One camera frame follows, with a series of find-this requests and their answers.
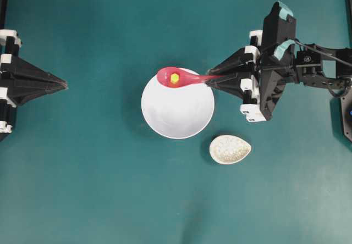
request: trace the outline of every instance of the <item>red spoon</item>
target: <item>red spoon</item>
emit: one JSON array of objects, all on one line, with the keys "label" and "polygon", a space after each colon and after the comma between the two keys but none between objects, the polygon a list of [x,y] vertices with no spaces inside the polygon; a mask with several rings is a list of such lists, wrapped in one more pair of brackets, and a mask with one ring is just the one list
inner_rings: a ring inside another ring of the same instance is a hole
[{"label": "red spoon", "polygon": [[182,87],[192,84],[201,84],[222,75],[195,75],[173,66],[159,70],[156,78],[159,83],[167,87]]}]

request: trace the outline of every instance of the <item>metal screw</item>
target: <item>metal screw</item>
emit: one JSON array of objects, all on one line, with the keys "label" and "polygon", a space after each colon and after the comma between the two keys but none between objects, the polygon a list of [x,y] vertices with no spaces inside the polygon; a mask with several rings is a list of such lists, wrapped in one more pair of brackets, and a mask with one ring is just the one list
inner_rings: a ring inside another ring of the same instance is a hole
[{"label": "metal screw", "polygon": [[310,56],[304,56],[303,61],[305,63],[309,63],[310,61],[312,61],[312,58]]}]

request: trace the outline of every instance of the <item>white bracket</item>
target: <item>white bracket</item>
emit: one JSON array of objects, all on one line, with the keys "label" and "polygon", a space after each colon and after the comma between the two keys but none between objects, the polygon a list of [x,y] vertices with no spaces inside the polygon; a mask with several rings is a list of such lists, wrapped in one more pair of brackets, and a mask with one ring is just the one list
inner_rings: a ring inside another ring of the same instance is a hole
[{"label": "white bracket", "polygon": [[256,63],[257,62],[257,59],[260,55],[260,52],[258,50],[257,47],[253,46],[253,45],[247,45],[245,48],[244,48],[244,53],[251,53],[253,54],[253,63]]},{"label": "white bracket", "polygon": [[266,118],[260,111],[260,93],[259,84],[256,78],[251,75],[251,79],[246,78],[241,80],[240,85],[242,91],[250,90],[252,92],[252,99],[257,100],[256,104],[242,104],[240,106],[240,111],[242,114],[246,115],[246,119],[249,122],[266,121]]},{"label": "white bracket", "polygon": [[[0,87],[0,99],[5,99],[8,105],[11,105],[13,108],[16,107],[16,105],[7,96],[7,87]],[[0,121],[0,133],[11,133],[11,132],[12,132],[12,126],[7,124],[6,121]]]},{"label": "white bracket", "polygon": [[12,62],[12,54],[3,53],[0,56],[0,74],[2,73],[1,64],[10,64]]},{"label": "white bracket", "polygon": [[0,45],[5,46],[6,45],[6,39],[7,37],[14,37],[15,38],[15,45],[18,45],[19,47],[22,46],[22,41],[18,37],[17,31],[15,30],[0,30]]},{"label": "white bracket", "polygon": [[250,31],[249,39],[251,39],[251,37],[254,37],[254,36],[258,38],[257,46],[262,46],[263,31],[262,30]]}]

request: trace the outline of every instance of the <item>white bowl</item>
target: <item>white bowl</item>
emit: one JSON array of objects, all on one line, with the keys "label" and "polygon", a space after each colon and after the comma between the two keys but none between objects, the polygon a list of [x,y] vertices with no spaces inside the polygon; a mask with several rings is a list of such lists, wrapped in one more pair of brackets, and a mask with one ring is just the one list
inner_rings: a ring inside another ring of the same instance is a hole
[{"label": "white bowl", "polygon": [[170,88],[154,76],[144,88],[141,106],[146,122],[156,133],[180,139],[202,131],[211,120],[215,105],[213,92],[205,84]]},{"label": "white bowl", "polygon": [[219,164],[233,164],[243,160],[252,150],[248,142],[232,135],[216,137],[209,147],[213,160]]}]

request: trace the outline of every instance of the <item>white leaf-shaped dish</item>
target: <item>white leaf-shaped dish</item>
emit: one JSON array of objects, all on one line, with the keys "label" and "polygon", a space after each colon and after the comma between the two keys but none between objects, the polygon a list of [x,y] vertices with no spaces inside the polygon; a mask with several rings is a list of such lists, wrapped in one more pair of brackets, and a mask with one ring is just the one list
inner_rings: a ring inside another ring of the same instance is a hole
[{"label": "white leaf-shaped dish", "polygon": [[209,147],[210,155],[219,164],[233,164],[243,160],[252,150],[248,142],[232,135],[216,137]]}]

